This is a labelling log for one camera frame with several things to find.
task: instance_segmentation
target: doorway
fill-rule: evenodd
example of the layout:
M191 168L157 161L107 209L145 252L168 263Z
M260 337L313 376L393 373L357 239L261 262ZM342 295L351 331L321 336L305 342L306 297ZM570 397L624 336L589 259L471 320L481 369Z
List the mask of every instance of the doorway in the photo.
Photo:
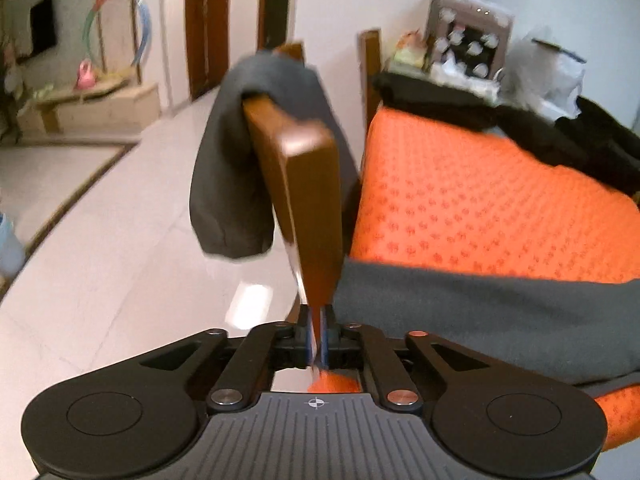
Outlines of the doorway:
M220 84L229 68L229 0L186 0L191 99Z
M287 41L289 0L260 0L258 48L272 49Z

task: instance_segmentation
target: pink kettlebell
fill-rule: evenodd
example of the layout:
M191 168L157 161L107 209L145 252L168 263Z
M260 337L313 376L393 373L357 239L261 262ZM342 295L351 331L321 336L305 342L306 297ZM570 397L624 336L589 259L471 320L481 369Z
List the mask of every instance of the pink kettlebell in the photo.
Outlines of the pink kettlebell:
M91 61L85 59L78 68L78 82L76 90L88 90L96 84L95 74L91 66Z

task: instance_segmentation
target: television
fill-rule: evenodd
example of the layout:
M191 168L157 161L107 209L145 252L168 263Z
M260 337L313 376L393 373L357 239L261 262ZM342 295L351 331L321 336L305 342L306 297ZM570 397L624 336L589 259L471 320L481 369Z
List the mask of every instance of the television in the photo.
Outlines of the television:
M34 57L58 44L53 0L42 0L31 7L30 20L33 45L30 57Z

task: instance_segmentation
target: blue plastic bucket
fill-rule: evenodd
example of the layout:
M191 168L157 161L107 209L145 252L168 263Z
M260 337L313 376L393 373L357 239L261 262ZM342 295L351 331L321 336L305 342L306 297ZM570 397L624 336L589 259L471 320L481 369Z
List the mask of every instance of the blue plastic bucket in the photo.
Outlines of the blue plastic bucket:
M14 278L24 266L27 255L24 246L14 233L11 221L0 213L0 274Z

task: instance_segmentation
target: black garment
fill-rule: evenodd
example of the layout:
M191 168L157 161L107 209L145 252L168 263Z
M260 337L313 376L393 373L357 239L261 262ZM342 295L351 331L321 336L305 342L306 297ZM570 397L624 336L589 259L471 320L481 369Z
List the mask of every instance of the black garment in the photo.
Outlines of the black garment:
M629 196L640 191L640 138L583 97L577 119L553 125L533 112L494 108L469 92L401 74L383 72L374 85L387 107L476 132L499 126L545 164L574 168Z
M202 249L227 258L266 252L273 243L271 199L262 179L242 100L268 95L299 121L320 120L340 153L343 234L348 249L360 180L347 141L313 70L284 56L259 52L229 71L202 137L191 181L191 224Z
M347 259L339 322L425 330L571 384L640 371L640 280L622 285L471 276Z

